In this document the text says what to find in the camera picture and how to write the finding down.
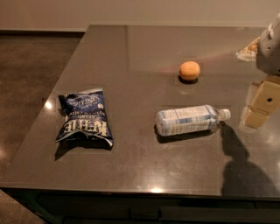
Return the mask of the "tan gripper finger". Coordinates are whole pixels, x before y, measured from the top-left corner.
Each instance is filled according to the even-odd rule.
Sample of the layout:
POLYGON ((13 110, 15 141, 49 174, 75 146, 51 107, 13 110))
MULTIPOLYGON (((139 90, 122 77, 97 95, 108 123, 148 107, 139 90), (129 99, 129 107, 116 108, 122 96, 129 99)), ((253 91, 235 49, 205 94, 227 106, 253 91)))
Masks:
POLYGON ((266 115, 273 114, 280 107, 280 77, 267 76, 259 85, 251 104, 253 110, 266 115))
POLYGON ((244 130, 257 130, 259 129, 267 120, 268 115, 253 109, 253 100, 257 96, 257 91, 260 87, 259 83, 253 82, 249 88, 246 96, 246 105, 241 112, 241 120, 239 127, 244 130))

